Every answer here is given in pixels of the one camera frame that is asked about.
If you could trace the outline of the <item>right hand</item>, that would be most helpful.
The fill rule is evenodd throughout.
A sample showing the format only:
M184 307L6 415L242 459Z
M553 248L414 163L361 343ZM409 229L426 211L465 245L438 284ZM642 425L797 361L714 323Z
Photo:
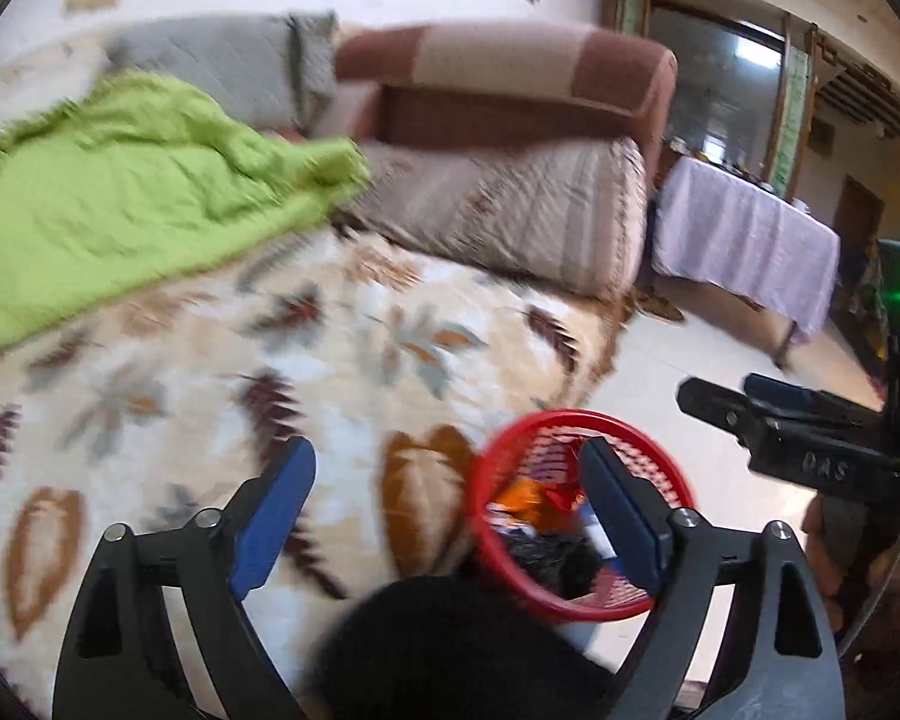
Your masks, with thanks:
M836 561L836 528L827 522L841 501L820 494L811 499L803 515L805 553L816 585L823 597L834 631L850 632L855 613L847 611L847 601L837 600L848 569ZM900 550L889 548L865 569L862 606L865 619L852 635L842 657L845 684L866 699L900 697Z

